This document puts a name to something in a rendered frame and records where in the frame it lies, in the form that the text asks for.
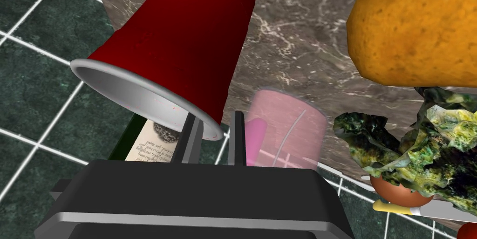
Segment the open book with green cover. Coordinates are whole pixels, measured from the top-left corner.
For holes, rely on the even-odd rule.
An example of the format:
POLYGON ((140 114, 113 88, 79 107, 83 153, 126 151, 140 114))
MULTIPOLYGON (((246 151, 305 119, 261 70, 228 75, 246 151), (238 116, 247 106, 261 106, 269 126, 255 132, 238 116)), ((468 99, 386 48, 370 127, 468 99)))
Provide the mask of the open book with green cover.
POLYGON ((108 160, 170 162, 181 133, 135 114, 108 160))

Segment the pink translucent cup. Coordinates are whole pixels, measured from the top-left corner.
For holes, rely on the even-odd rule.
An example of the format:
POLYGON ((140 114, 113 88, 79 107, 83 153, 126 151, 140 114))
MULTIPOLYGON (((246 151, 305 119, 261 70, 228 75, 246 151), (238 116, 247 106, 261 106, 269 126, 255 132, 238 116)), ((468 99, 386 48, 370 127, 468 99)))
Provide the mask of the pink translucent cup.
POLYGON ((245 116, 246 164, 316 170, 327 124, 311 103, 260 89, 245 116))

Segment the green lettuce head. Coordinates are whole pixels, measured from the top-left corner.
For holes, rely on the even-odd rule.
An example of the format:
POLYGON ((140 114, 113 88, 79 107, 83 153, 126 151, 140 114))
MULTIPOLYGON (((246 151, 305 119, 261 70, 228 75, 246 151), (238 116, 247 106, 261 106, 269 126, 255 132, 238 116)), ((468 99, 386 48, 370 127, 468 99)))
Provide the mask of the green lettuce head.
POLYGON ((459 211, 477 216, 477 94, 417 87, 424 99, 411 130, 396 139, 387 118, 359 112, 334 120, 352 159, 375 178, 438 195, 459 211))

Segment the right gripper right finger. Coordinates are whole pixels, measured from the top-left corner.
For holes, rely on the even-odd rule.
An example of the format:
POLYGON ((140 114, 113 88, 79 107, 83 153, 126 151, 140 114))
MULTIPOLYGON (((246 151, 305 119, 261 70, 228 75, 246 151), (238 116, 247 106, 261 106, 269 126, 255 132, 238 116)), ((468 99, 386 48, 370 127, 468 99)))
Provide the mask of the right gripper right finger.
POLYGON ((246 166, 245 116, 242 111, 234 111, 231 116, 227 164, 246 166))

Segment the yellow-handled knife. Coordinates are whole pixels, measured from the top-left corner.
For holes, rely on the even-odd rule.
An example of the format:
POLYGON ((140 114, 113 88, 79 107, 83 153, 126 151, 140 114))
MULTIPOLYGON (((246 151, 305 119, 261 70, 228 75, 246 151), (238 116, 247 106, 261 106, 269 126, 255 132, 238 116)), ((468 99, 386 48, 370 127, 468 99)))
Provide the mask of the yellow-handled knife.
POLYGON ((429 218, 446 219, 466 223, 477 223, 477 217, 460 211, 447 201, 431 200, 421 207, 403 207, 391 203, 383 203, 377 200, 373 203, 373 209, 379 212, 392 212, 406 215, 424 216, 429 218))

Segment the brown round bowl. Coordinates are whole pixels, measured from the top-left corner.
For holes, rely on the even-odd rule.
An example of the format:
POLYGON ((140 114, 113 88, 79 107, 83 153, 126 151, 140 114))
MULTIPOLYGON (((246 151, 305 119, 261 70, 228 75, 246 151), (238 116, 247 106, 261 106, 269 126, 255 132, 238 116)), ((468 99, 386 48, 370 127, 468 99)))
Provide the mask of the brown round bowl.
POLYGON ((429 203, 433 196, 424 197, 419 192, 411 192, 411 189, 404 187, 402 184, 392 185, 382 179, 382 177, 370 177, 370 182, 377 194, 392 204, 403 207, 421 207, 429 203))

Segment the red plastic cup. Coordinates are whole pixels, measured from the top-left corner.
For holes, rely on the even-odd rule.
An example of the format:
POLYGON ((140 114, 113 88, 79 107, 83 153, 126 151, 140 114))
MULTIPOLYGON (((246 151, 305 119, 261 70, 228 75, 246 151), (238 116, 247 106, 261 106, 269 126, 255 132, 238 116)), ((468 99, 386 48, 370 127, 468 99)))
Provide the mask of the red plastic cup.
POLYGON ((188 114, 220 140, 228 87, 256 0, 146 0, 72 71, 102 96, 181 131, 188 114))

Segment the small red round object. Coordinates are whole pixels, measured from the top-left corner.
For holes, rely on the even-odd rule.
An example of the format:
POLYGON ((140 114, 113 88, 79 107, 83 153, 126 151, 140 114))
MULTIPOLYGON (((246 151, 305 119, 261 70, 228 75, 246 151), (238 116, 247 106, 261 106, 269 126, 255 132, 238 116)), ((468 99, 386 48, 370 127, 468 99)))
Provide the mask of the small red round object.
POLYGON ((477 223, 465 223, 458 232, 457 239, 477 239, 477 223))

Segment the orange-brown potato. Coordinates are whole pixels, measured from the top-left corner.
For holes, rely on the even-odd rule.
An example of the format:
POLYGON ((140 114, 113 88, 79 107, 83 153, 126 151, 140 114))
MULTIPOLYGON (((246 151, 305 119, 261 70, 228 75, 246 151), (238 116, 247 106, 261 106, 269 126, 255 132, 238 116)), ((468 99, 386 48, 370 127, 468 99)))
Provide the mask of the orange-brown potato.
POLYGON ((356 0, 346 27, 365 79, 477 88, 477 0, 356 0))

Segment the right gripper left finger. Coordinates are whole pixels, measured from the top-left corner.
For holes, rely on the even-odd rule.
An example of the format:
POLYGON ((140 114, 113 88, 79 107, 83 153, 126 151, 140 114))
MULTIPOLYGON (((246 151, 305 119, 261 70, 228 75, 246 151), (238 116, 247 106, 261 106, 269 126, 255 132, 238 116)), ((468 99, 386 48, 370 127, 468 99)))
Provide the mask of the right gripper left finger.
POLYGON ((188 113, 171 159, 172 163, 198 164, 203 130, 203 122, 188 113))

